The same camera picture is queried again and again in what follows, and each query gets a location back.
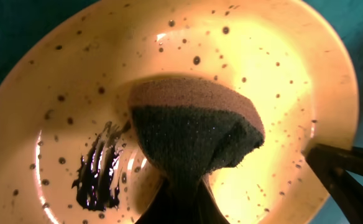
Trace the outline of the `yellow-green round plate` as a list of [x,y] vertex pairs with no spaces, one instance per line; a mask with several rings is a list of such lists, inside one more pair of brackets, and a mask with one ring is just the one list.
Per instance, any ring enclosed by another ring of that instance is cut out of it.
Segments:
[[356,74],[334,29],[303,1],[100,1],[47,34],[0,86],[0,223],[134,223],[162,180],[135,134],[115,140],[103,212],[73,181],[96,139],[128,122],[131,86],[195,77],[249,98],[265,143],[209,175],[231,223],[308,223],[328,192],[306,164],[314,143],[349,149]]

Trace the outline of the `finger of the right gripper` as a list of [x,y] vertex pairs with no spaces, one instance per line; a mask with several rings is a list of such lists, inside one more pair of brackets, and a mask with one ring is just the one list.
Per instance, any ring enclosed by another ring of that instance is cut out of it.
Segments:
[[350,171],[331,170],[320,158],[314,146],[306,154],[306,163],[337,203],[350,223],[363,223],[363,185]]
[[319,144],[316,152],[331,170],[346,170],[363,176],[363,147],[350,150]]

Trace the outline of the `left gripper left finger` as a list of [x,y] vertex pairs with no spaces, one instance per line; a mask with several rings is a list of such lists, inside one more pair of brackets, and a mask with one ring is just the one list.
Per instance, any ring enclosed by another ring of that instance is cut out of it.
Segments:
[[169,181],[165,179],[136,224],[177,224],[179,222],[178,204]]

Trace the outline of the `dark green sponge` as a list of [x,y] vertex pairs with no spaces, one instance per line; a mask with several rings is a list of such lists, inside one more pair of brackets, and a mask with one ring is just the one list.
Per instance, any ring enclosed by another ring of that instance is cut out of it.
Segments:
[[127,103],[144,155],[184,200],[196,194],[204,175],[237,166],[265,141],[251,100],[215,82],[143,82],[131,88]]

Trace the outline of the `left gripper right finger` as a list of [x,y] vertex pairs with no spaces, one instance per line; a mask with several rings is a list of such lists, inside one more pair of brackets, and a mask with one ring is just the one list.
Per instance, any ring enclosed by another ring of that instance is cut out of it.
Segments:
[[196,202],[199,209],[201,224],[229,224],[225,216],[219,210],[213,194],[207,182],[201,179],[196,194]]

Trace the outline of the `teal plastic serving tray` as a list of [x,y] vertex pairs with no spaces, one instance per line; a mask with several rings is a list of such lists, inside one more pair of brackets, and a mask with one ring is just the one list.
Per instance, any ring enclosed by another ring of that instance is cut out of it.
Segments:
[[[94,0],[0,0],[0,84],[45,34]],[[356,69],[360,118],[355,146],[363,147],[363,0],[305,0],[336,30]]]

